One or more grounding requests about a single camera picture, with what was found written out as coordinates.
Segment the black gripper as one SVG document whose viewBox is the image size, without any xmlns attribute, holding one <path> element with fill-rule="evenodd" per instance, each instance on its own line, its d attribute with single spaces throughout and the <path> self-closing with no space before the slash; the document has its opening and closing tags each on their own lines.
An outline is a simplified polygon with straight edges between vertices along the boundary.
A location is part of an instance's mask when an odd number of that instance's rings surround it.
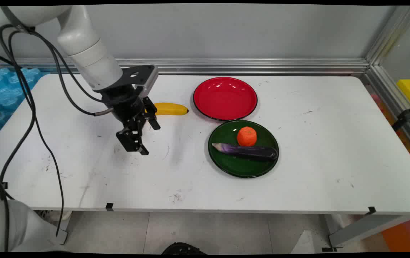
<svg viewBox="0 0 410 258">
<path fill-rule="evenodd" d="M 137 95 L 133 85 L 127 84 L 103 90 L 102 101 L 109 108 L 113 108 L 112 114 L 118 121 L 123 123 L 123 129 L 116 133 L 120 144 L 127 152 L 139 152 L 148 155 L 149 151 L 142 142 L 142 128 L 149 122 L 153 130 L 160 130 L 157 122 L 157 108 L 149 97 L 144 97 L 143 102 Z M 144 119 L 133 119 L 143 113 Z"/>
</svg>

